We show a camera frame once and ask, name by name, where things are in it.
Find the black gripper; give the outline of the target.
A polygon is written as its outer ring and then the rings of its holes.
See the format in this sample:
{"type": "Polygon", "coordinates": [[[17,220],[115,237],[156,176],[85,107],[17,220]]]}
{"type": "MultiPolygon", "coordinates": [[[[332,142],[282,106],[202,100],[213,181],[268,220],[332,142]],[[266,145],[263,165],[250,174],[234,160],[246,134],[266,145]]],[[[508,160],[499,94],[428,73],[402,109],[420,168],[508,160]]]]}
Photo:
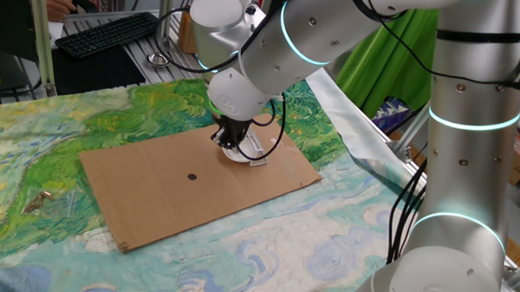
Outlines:
{"type": "Polygon", "coordinates": [[[211,140],[222,148],[236,149],[243,142],[251,123],[252,120],[239,121],[223,115],[222,127],[211,136],[211,140]]]}

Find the person's bare hand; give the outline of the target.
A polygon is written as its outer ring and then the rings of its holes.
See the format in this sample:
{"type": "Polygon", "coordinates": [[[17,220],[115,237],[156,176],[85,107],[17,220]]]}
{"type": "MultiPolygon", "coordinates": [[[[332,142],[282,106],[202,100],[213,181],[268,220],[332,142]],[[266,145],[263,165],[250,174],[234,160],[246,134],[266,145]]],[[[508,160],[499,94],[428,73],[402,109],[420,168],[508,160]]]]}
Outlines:
{"type": "Polygon", "coordinates": [[[47,15],[50,22],[60,22],[66,16],[76,12],[72,0],[46,0],[47,15]]]}

